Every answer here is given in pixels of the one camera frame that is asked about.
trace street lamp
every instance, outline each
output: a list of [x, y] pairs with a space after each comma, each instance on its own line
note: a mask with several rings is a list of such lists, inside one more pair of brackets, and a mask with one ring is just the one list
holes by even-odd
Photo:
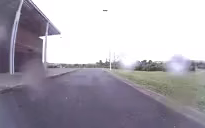
[[111, 70], [111, 50], [109, 49], [109, 61], [110, 61], [110, 70]]

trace grass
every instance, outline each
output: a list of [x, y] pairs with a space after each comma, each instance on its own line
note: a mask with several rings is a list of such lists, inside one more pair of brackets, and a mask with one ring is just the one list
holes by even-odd
[[121, 77], [205, 113], [205, 71], [184, 75], [168, 72], [113, 70]]

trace sky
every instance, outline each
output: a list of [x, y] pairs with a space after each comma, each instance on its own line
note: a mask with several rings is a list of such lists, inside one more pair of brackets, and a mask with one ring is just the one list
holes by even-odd
[[33, 1], [62, 33], [48, 39], [48, 62], [94, 63], [109, 51], [128, 60], [205, 60], [205, 0]]

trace canopy roof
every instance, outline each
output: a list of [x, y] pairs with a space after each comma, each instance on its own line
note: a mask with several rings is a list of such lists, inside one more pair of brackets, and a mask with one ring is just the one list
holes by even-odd
[[24, 0], [19, 22], [22, 27], [40, 37], [45, 35], [46, 25], [48, 22], [48, 35], [60, 34], [60, 31], [31, 0]]

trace road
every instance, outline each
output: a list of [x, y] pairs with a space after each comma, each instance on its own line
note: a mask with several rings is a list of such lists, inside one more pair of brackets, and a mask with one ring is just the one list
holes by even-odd
[[0, 95], [0, 128], [202, 128], [101, 69]]

